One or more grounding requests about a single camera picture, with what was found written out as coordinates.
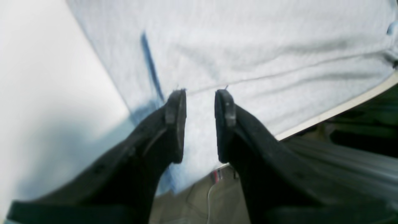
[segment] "cable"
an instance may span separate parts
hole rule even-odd
[[[210,192],[213,189],[214,186],[216,186],[217,184],[214,184],[213,186],[211,186],[211,188],[209,189],[209,192],[207,193],[207,207],[209,209],[209,214],[207,217],[207,224],[210,224]]]

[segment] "light blue garment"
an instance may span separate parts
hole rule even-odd
[[[392,0],[67,2],[136,124],[187,89],[183,162],[158,194],[219,165],[218,88],[279,134],[377,86],[398,58]]]

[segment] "white surface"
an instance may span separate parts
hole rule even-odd
[[[0,1],[0,105],[0,220],[133,129],[63,0]]]

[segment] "light blue fabric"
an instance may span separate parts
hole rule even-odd
[[[136,124],[187,89],[183,162],[169,167],[158,194],[219,165],[216,89],[228,85],[279,134],[380,84],[398,58],[391,0],[67,2]]]

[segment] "white cable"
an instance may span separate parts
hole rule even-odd
[[[207,193],[207,207],[209,208],[209,215],[207,216],[207,224],[210,224],[210,192],[213,189],[214,186],[216,186],[217,183],[215,183],[211,188],[209,189],[209,192]]]

